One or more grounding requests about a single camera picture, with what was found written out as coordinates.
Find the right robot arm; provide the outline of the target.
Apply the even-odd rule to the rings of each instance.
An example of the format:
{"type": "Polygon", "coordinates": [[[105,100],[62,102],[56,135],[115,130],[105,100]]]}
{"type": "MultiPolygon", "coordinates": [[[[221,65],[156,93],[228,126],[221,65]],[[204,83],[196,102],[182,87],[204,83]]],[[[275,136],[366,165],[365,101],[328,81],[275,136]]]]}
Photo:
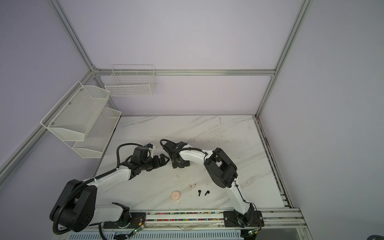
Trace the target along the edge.
{"type": "Polygon", "coordinates": [[[238,180],[237,166],[220,148],[202,150],[187,143],[174,143],[170,140],[160,140],[162,148],[168,153],[173,168],[185,168],[191,162],[201,164],[207,170],[212,181],[226,190],[234,209],[223,212],[226,227],[256,227],[265,226],[262,213],[254,203],[246,201],[238,180]]]}

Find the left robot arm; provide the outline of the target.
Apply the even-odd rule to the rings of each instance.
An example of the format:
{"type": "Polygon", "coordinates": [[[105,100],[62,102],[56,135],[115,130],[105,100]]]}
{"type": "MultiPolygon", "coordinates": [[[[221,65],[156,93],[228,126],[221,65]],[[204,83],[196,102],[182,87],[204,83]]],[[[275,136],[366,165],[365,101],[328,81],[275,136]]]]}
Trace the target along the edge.
{"type": "Polygon", "coordinates": [[[165,166],[170,158],[164,154],[155,156],[155,148],[151,144],[142,146],[134,143],[133,154],[123,162],[120,149],[127,146],[128,143],[117,147],[117,166],[112,170],[84,181],[71,180],[65,185],[50,213],[54,234],[80,232],[88,226],[103,223],[114,224],[118,228],[135,223],[129,207],[117,202],[97,205],[97,198],[142,171],[150,172],[165,166]]]}

